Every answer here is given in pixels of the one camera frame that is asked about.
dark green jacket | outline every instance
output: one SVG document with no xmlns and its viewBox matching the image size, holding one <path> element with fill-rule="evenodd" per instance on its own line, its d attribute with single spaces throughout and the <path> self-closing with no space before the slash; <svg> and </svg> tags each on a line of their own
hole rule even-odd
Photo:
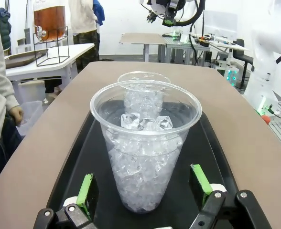
<svg viewBox="0 0 281 229">
<path fill-rule="evenodd" d="M 9 34 L 11 33 L 11 25 L 9 23 L 10 13 L 4 8 L 0 8 L 0 36 L 1 43 L 4 50 L 11 47 L 11 39 Z"/>
</svg>

person's hand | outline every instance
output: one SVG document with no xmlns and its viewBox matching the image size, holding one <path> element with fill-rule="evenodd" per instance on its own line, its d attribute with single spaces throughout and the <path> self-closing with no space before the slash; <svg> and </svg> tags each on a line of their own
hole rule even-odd
<svg viewBox="0 0 281 229">
<path fill-rule="evenodd" d="M 9 110 L 9 115 L 14 118 L 15 124 L 20 127 L 23 119 L 24 112 L 20 106 L 16 106 Z"/>
</svg>

black chair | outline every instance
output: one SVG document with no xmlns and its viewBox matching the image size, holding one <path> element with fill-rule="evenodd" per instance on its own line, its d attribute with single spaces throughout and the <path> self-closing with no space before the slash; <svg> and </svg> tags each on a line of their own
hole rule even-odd
<svg viewBox="0 0 281 229">
<path fill-rule="evenodd" d="M 234 43 L 238 44 L 242 47 L 245 47 L 245 41 L 243 39 L 237 39 Z M 235 59 L 245 62 L 245 67 L 244 67 L 244 71 L 242 73 L 241 85 L 240 85 L 240 87 L 242 88 L 244 85 L 245 78 L 246 78 L 248 63 L 250 63 L 251 65 L 253 64 L 253 57 L 245 55 L 244 51 L 240 51 L 240 50 L 233 50 L 233 57 Z"/>
</svg>

clear plastic cup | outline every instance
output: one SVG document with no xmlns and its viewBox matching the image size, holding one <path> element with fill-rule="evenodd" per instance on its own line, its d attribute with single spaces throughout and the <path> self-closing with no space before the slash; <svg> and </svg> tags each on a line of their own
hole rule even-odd
<svg viewBox="0 0 281 229">
<path fill-rule="evenodd" d="M 161 115 L 170 117 L 172 128 L 152 131 L 147 129 L 149 124 L 143 130 L 121 127 L 124 95 L 131 85 L 146 88 L 144 93 L 162 95 Z M 189 128 L 201 117 L 200 102 L 170 83 L 132 80 L 99 90 L 90 109 L 101 124 L 122 203 L 136 213 L 153 211 L 165 193 Z"/>
<path fill-rule="evenodd" d="M 141 71 L 123 74 L 117 81 L 123 82 L 128 80 L 155 80 L 170 83 L 170 80 L 166 76 L 158 73 Z M 163 96 L 161 93 L 154 90 L 149 93 L 147 88 L 142 88 L 140 85 L 136 84 L 126 85 L 125 88 L 124 105 L 126 113 L 140 111 L 141 118 L 156 118 L 159 116 L 163 104 Z"/>
</svg>

orange ball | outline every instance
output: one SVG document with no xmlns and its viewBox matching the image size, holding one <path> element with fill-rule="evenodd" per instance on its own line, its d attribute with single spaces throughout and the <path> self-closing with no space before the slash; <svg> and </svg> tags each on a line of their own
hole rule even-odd
<svg viewBox="0 0 281 229">
<path fill-rule="evenodd" d="M 271 122 L 271 119 L 266 115 L 262 115 L 261 118 L 267 123 L 267 125 Z"/>
</svg>

